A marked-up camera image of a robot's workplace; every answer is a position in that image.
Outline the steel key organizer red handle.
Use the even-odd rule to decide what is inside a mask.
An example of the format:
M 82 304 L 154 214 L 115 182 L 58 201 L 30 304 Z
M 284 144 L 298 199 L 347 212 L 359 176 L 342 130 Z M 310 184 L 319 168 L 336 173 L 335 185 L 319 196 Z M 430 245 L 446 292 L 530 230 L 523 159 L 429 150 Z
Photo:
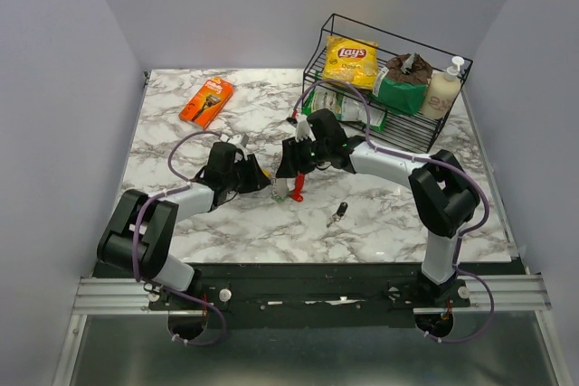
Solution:
M 272 194 L 271 194 L 271 197 L 275 202 L 283 202 L 287 199 L 293 199 L 295 196 L 297 196 L 297 197 L 301 196 L 301 193 L 300 193 L 301 188 L 299 187 L 299 184 L 303 184 L 303 183 L 301 181 L 299 181 L 299 178 L 304 177 L 304 174 L 303 174 L 304 173 L 304 161 L 298 155 L 295 154 L 295 156 L 299 160 L 299 174 L 296 178 L 277 178 L 276 172 L 277 172 L 279 165 L 280 165 L 280 164 L 278 164 L 278 167 L 275 171 L 275 176 L 274 176 L 273 182 L 272 182 Z

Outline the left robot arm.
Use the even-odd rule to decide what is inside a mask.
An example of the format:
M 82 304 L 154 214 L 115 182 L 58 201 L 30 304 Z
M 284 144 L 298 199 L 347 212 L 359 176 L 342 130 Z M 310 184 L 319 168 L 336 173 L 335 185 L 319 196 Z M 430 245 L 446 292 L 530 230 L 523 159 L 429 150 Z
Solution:
M 214 211 L 231 195 L 258 192 L 270 184 L 254 154 L 217 142 L 207 163 L 184 185 L 157 193 L 125 191 L 100 238 L 97 257 L 132 272 L 137 280 L 169 287 L 178 307 L 192 308 L 201 296 L 199 272 L 169 253 L 176 224 Z

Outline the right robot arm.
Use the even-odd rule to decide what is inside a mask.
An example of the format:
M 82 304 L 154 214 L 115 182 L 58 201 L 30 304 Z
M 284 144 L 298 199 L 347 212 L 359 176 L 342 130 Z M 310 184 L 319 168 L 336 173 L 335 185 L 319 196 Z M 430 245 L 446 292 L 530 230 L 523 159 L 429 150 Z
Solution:
M 289 180 L 326 166 L 350 174 L 372 175 L 411 190 L 423 226 L 427 229 L 424 278 L 416 284 L 418 299 L 437 306 L 449 295 L 447 283 L 458 274 L 461 228 L 472 219 L 482 199 L 454 155 L 413 154 L 372 145 L 366 137 L 348 136 L 336 116 L 321 109 L 306 117 L 292 116 L 293 137 L 282 141 L 282 155 L 273 192 L 285 199 L 299 193 Z

